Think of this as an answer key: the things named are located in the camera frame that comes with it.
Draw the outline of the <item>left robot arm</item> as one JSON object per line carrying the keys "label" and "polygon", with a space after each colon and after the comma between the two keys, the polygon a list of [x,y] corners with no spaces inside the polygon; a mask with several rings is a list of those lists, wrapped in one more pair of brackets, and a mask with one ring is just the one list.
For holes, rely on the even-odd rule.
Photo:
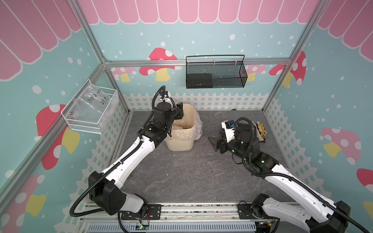
{"label": "left robot arm", "polygon": [[72,204],[69,215],[81,217],[97,212],[109,215],[131,212],[137,218],[147,214],[148,202],[136,194],[122,191],[125,181],[140,162],[172,135],[175,120],[184,116],[183,104],[175,103],[161,86],[151,102],[152,111],[132,146],[108,168],[92,172],[88,188]]}

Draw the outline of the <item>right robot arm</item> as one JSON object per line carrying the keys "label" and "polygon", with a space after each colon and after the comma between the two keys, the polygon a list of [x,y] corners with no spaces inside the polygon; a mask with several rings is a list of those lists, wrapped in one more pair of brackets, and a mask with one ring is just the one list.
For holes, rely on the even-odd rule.
{"label": "right robot arm", "polygon": [[292,175],[278,160],[261,151],[260,144],[265,139],[264,125],[246,117],[223,121],[220,137],[208,138],[214,151],[221,154],[230,152],[233,157],[241,159],[239,164],[252,176],[272,183],[299,204],[299,207],[295,207],[259,194],[251,204],[254,217],[274,217],[309,233],[344,233],[349,224],[364,233],[368,232],[350,218],[351,208],[348,204],[324,197]]}

